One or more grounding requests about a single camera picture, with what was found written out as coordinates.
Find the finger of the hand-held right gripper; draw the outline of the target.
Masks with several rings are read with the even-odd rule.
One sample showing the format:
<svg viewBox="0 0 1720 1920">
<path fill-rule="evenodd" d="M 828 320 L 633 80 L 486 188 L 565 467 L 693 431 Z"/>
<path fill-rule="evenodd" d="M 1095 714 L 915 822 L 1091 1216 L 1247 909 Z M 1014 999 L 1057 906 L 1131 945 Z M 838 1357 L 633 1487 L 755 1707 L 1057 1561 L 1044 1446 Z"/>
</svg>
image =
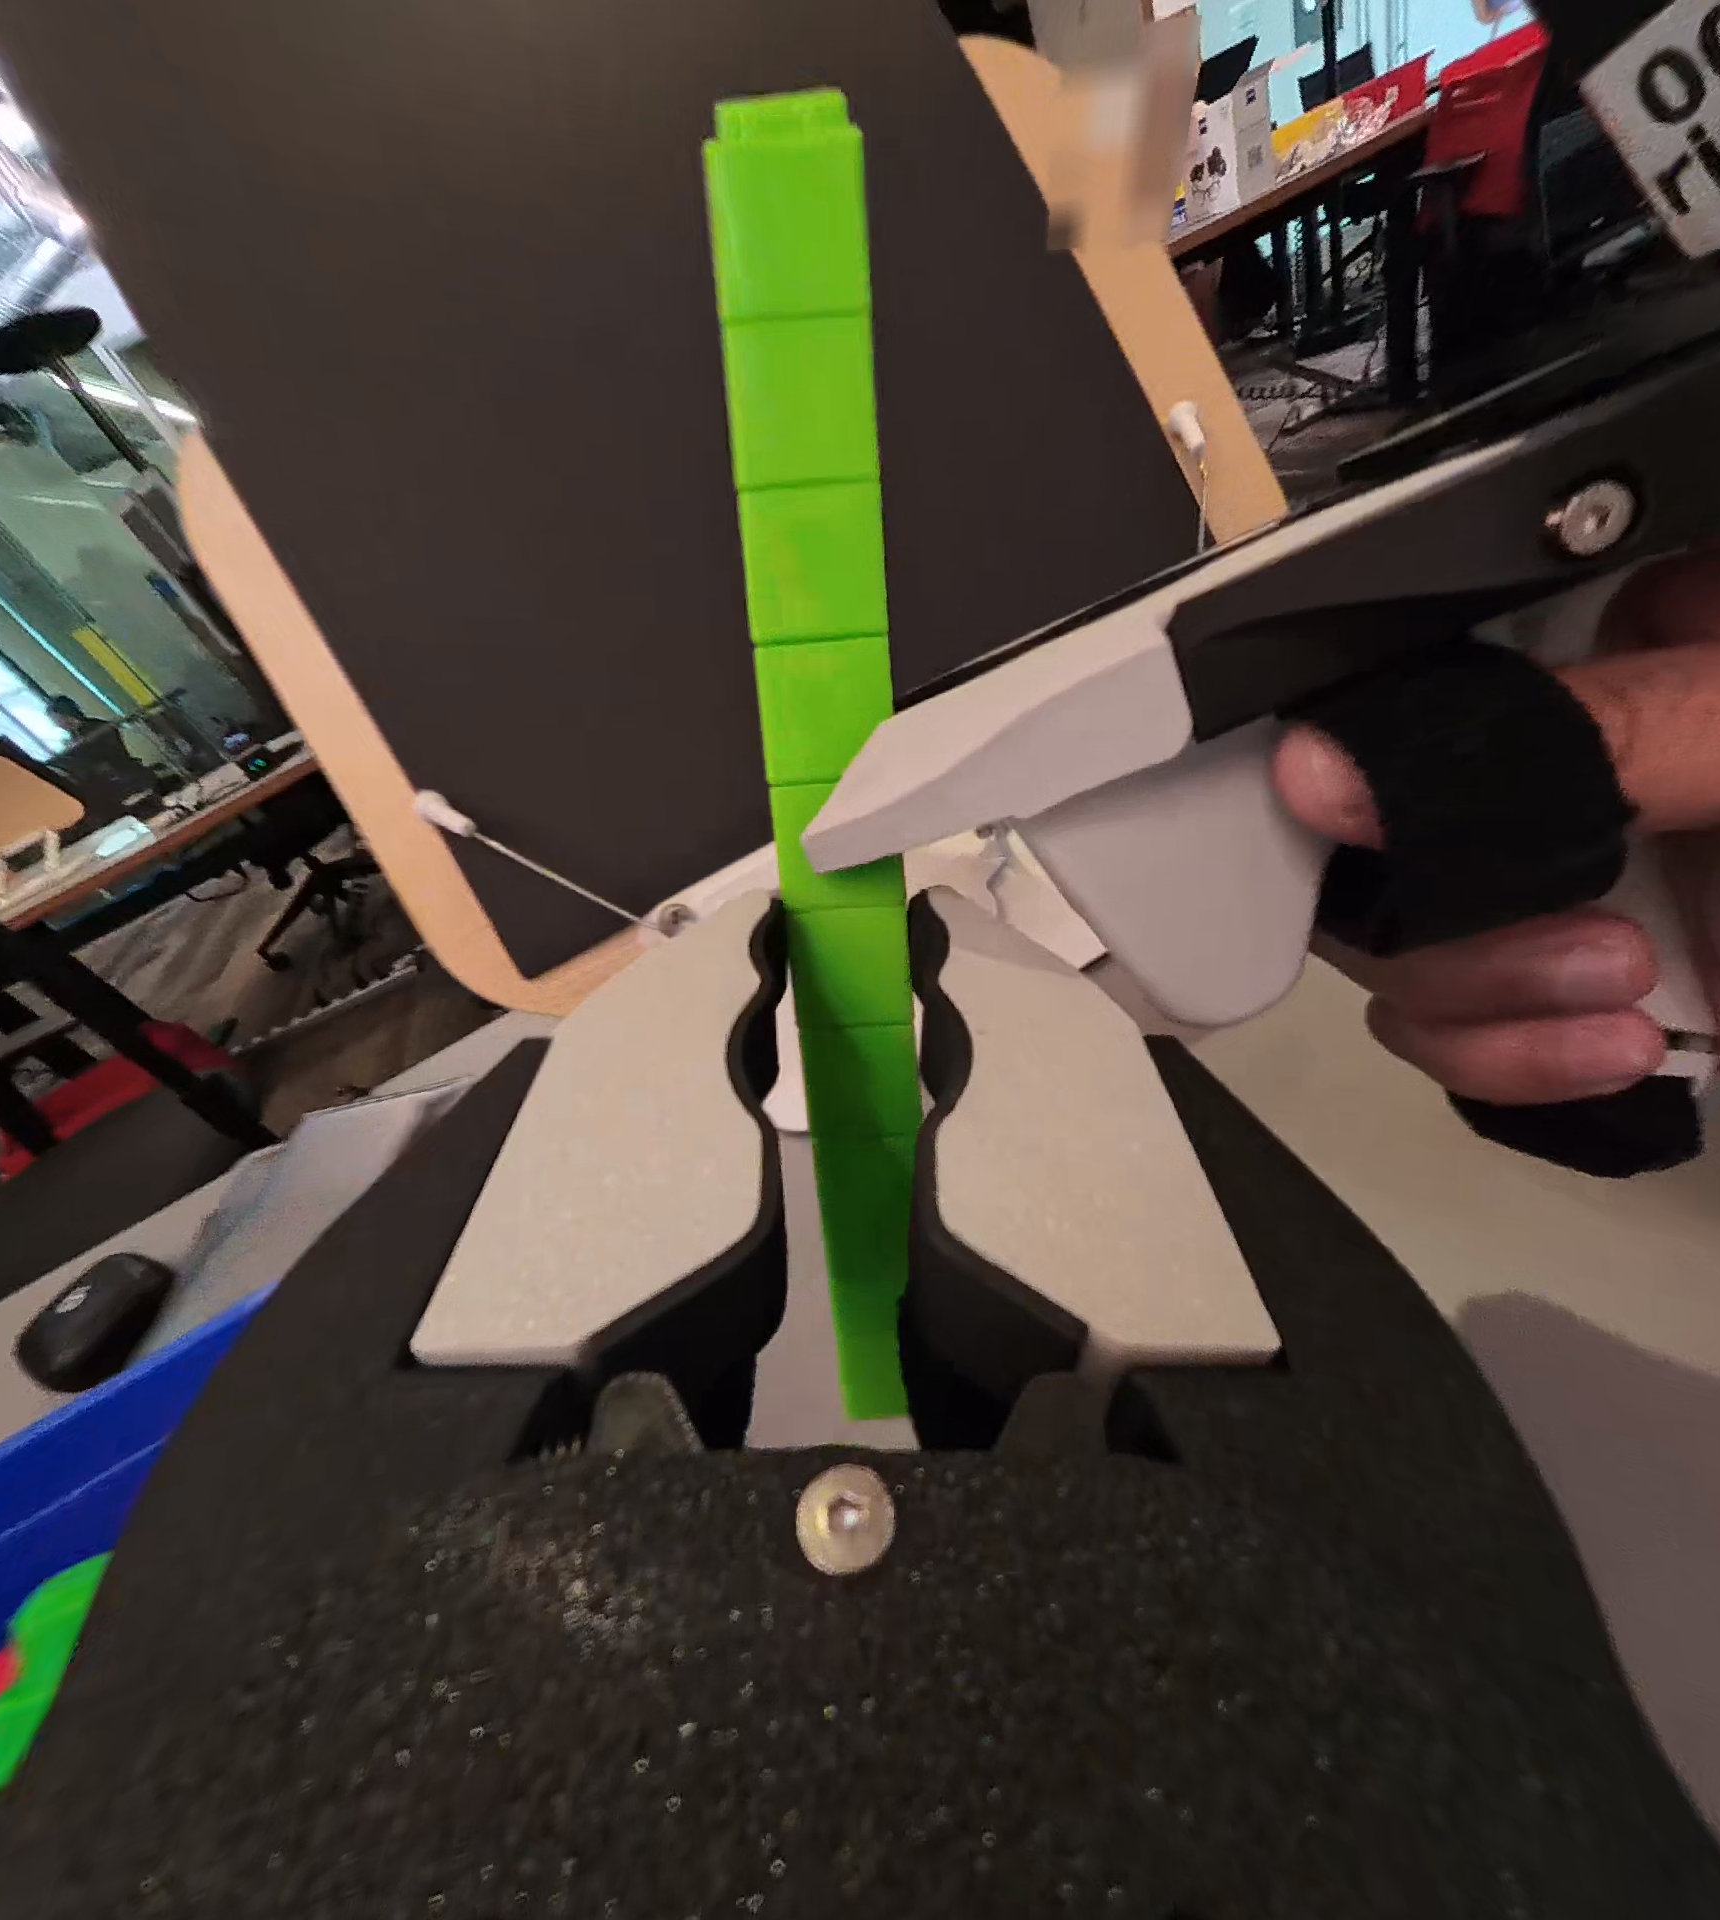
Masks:
<svg viewBox="0 0 1720 1920">
<path fill-rule="evenodd" d="M 1095 928 L 1054 906 L 994 906 L 942 884 L 942 999 L 966 1023 L 1146 1023 L 1146 1009 L 1108 987 Z"/>
<path fill-rule="evenodd" d="M 976 822 L 1025 822 L 1195 741 L 1164 600 L 1091 615 L 866 733 L 800 863 L 843 875 Z"/>
</svg>

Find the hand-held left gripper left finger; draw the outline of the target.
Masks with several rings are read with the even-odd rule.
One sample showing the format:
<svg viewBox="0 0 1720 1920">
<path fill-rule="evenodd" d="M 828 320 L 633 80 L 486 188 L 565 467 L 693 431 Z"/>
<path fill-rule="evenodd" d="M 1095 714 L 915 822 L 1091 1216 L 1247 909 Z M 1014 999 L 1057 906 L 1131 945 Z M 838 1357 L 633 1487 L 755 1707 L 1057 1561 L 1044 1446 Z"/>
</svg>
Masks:
<svg viewBox="0 0 1720 1920">
<path fill-rule="evenodd" d="M 722 1353 L 772 1335 L 744 1278 L 779 1230 L 772 999 L 779 906 L 732 893 L 565 1019 L 410 1329 L 430 1369 L 633 1369 L 674 1306 L 710 1306 Z"/>
</svg>

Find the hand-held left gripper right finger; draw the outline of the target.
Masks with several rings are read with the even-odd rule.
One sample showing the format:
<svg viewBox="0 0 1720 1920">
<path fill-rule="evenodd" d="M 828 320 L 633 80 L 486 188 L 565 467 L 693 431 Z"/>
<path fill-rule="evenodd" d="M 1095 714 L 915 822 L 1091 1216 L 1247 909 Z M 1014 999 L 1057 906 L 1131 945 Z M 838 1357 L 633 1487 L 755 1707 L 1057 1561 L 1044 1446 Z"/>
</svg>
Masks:
<svg viewBox="0 0 1720 1920">
<path fill-rule="evenodd" d="M 909 906 L 909 1329 L 953 1369 L 1281 1357 L 1272 1306 L 1136 1019 L 960 892 Z"/>
</svg>

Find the lime green segmented stick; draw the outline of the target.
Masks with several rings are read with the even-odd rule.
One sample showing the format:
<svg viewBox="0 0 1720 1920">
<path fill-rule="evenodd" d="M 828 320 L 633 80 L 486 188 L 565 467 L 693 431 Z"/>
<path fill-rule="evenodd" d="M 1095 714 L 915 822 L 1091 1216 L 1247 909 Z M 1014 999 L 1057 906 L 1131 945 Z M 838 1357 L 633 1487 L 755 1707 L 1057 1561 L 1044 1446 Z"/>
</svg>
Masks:
<svg viewBox="0 0 1720 1920">
<path fill-rule="evenodd" d="M 705 214 L 832 1357 L 843 1415 L 896 1424 L 925 1123 L 909 893 L 896 850 L 843 875 L 800 863 L 800 822 L 896 714 L 866 144 L 843 91 L 720 97 Z"/>
</svg>

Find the blue plastic bin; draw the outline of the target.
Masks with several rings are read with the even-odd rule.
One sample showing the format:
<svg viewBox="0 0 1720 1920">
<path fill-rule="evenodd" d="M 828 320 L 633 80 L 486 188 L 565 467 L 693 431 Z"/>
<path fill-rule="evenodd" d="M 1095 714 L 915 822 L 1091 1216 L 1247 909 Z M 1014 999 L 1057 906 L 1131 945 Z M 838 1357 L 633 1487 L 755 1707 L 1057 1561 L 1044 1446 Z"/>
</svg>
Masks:
<svg viewBox="0 0 1720 1920">
<path fill-rule="evenodd" d="M 267 1290 L 132 1357 L 125 1369 L 56 1398 L 0 1446 L 0 1639 L 7 1615 L 52 1572 L 71 1572 L 118 1544 L 160 1453 L 263 1299 Z"/>
</svg>

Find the white printed box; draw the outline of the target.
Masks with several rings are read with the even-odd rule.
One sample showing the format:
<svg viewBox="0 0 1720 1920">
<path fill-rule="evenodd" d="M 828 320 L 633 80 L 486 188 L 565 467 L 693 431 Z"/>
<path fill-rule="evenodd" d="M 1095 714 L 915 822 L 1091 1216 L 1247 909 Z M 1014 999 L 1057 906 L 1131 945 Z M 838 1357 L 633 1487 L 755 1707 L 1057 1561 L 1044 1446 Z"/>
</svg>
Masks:
<svg viewBox="0 0 1720 1920">
<path fill-rule="evenodd" d="M 1184 226 L 1206 226 L 1281 188 L 1272 70 L 1247 70 L 1224 97 L 1195 97 L 1184 132 Z"/>
</svg>

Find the black computer mouse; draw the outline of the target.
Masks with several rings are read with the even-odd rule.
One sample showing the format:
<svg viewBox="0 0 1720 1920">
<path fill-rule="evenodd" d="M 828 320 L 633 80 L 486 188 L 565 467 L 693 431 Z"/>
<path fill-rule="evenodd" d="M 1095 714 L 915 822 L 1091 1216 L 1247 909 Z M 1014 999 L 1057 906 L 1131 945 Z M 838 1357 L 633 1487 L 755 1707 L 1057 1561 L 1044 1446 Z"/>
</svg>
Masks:
<svg viewBox="0 0 1720 1920">
<path fill-rule="evenodd" d="M 169 1290 L 167 1257 L 106 1253 L 19 1322 L 16 1368 L 52 1397 L 106 1386 L 160 1329 Z"/>
</svg>

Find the black board with wooden rim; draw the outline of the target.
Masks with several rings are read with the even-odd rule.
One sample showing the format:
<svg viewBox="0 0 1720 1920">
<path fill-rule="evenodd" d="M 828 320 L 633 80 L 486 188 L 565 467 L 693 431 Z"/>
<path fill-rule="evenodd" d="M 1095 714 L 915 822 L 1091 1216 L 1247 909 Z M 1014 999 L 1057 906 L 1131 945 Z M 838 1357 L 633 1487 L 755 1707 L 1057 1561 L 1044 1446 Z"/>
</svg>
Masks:
<svg viewBox="0 0 1720 1920">
<path fill-rule="evenodd" d="M 432 960 L 498 1009 L 770 843 L 720 97 L 866 132 L 896 687 L 1285 511 L 1161 246 L 1044 246 L 1014 42 L 942 7 L 0 7 L 0 80 L 198 410 L 191 544 Z"/>
</svg>

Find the black floor lamp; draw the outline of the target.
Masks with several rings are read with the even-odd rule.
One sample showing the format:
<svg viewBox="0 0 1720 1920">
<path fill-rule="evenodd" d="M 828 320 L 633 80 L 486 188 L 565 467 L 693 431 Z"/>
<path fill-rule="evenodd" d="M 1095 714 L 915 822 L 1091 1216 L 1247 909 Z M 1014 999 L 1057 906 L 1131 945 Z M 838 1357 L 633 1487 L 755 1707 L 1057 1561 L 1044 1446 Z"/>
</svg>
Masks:
<svg viewBox="0 0 1720 1920">
<path fill-rule="evenodd" d="M 71 353 L 84 353 L 101 342 L 101 312 L 96 306 L 52 306 L 52 312 L 19 312 L 0 325 L 0 377 L 56 377 L 75 410 L 101 427 L 101 442 L 139 477 L 169 477 L 160 452 L 139 452 L 125 442 L 125 427 L 84 388 L 84 377 L 71 368 Z"/>
</svg>

